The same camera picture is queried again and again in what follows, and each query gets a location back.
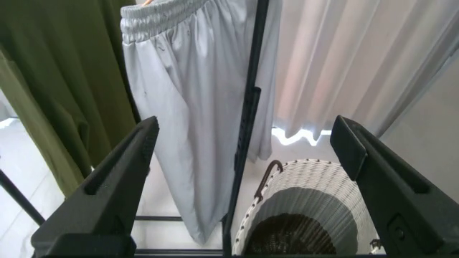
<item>green pants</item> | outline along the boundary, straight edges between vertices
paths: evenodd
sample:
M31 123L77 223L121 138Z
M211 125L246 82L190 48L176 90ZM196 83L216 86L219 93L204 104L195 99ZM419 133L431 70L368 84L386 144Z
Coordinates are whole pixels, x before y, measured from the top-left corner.
M126 4L0 3L0 88L66 196L136 124L121 48Z

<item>laundry basket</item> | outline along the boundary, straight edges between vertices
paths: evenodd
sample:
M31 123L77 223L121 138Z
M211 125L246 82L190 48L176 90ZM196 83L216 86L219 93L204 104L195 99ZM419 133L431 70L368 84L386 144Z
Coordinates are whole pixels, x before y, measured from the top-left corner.
M376 237L359 188L340 164L273 161L241 222L232 253L368 254Z

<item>tile floor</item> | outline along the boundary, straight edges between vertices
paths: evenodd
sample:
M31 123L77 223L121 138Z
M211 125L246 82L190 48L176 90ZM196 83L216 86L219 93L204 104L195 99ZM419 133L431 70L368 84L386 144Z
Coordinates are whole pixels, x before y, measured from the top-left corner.
M233 236L252 202L253 194L269 162L272 159L286 162L299 158L320 158L337 162L328 136L322 136L315 147L304 138L290 145L282 145L273 136L273 154L269 161L246 162L232 225ZM64 196L19 120L0 129L0 168L44 218L48 218L63 202ZM31 257L33 249L30 236L38 226L2 188L0 204L0 257ZM156 157L151 161L151 172L146 179L137 214L179 215ZM132 231L138 248L221 249L221 235L222 227L219 225L210 240L200 247L193 242L181 222L136 221Z

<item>basket handle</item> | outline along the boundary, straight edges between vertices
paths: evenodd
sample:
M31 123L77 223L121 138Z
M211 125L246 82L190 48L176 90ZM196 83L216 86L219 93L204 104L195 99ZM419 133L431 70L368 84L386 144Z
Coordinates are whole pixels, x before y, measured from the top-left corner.
M278 165L278 168L280 169L279 173L282 173L282 171L284 171L284 168L282 167L282 163L280 161L278 160L271 161L271 163L268 165L268 168L266 168L265 175L261 179L260 185L258 186L258 189L255 192L255 195L253 196L254 198L258 197L259 203L263 200L263 195L261 194L261 191L263 190L263 186L265 186L266 181L268 180L268 177L270 176L274 165Z

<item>hanger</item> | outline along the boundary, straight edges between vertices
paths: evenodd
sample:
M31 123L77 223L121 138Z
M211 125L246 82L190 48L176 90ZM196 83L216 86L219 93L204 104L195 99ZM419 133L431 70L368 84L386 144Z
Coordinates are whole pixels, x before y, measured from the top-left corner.
M153 0L146 0L142 6L148 6Z

